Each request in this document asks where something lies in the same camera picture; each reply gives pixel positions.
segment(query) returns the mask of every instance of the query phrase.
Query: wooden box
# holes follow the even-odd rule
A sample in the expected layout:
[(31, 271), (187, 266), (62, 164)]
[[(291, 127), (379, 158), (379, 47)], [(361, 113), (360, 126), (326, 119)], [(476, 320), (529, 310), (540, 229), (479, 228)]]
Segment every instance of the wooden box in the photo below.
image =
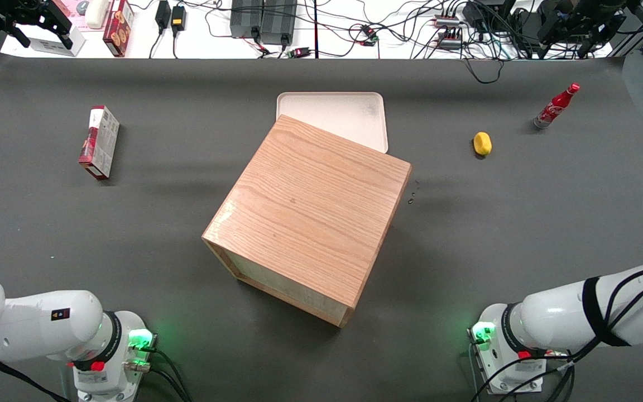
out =
[(410, 174), (408, 162), (281, 116), (202, 238), (237, 279), (344, 327)]

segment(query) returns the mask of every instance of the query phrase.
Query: red and white box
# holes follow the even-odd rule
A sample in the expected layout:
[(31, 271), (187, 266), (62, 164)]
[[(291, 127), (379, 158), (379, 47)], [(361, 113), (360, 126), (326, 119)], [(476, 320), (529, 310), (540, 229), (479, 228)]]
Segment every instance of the red and white box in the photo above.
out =
[(98, 180), (108, 179), (113, 164), (113, 153), (118, 139), (118, 120), (107, 107), (91, 108), (89, 136), (81, 148), (79, 165)]
[(115, 57), (126, 55), (133, 28), (133, 10), (127, 0), (113, 0), (108, 21), (105, 23), (103, 41)]

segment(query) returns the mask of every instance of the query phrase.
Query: green led light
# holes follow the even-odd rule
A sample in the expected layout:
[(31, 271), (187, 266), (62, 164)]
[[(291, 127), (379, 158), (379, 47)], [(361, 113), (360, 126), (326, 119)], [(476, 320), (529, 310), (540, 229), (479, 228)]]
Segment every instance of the green led light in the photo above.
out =
[(128, 346), (135, 346), (138, 348), (145, 348), (151, 346), (153, 343), (153, 333), (145, 328), (140, 330), (132, 330), (128, 333)]
[(495, 332), (495, 324), (481, 321), (473, 326), (472, 332), (477, 343), (487, 343)]

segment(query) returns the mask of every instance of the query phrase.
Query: coca-cola bottle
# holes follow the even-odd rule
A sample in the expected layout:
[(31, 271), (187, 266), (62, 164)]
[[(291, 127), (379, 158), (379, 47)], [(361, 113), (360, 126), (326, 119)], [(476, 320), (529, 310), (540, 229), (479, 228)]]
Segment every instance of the coca-cola bottle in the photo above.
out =
[(538, 126), (539, 129), (547, 128), (552, 121), (559, 116), (560, 113), (569, 105), (569, 101), (572, 100), (572, 95), (576, 94), (579, 91), (579, 84), (573, 82), (572, 85), (567, 88), (567, 91), (562, 92), (562, 94), (557, 95), (552, 98), (552, 100), (547, 104), (538, 116), (533, 119), (533, 123)]

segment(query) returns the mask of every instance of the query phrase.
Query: gray tabletop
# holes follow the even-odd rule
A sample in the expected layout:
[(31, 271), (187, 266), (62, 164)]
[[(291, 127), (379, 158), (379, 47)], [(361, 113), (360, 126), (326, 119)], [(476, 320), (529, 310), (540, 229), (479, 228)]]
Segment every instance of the gray tabletop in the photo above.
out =
[[(499, 65), (473, 67), (492, 79)], [(0, 282), (9, 297), (87, 289), (140, 314), (198, 401), (469, 400), (465, 328), (483, 308), (643, 263), (643, 129), (621, 72), (511, 62), (480, 85), (459, 61), (0, 55)], [(531, 129), (574, 81), (571, 107)], [(388, 153), (413, 164), (416, 193), (341, 331), (235, 281), (200, 240), (277, 95), (339, 90), (382, 94)], [(95, 104), (122, 123), (105, 183), (76, 163)], [(15, 367), (61, 390), (55, 363)], [(6, 400), (46, 397), (0, 374)], [(139, 400), (174, 398), (150, 376)], [(594, 351), (572, 400), (643, 400), (643, 346)]]

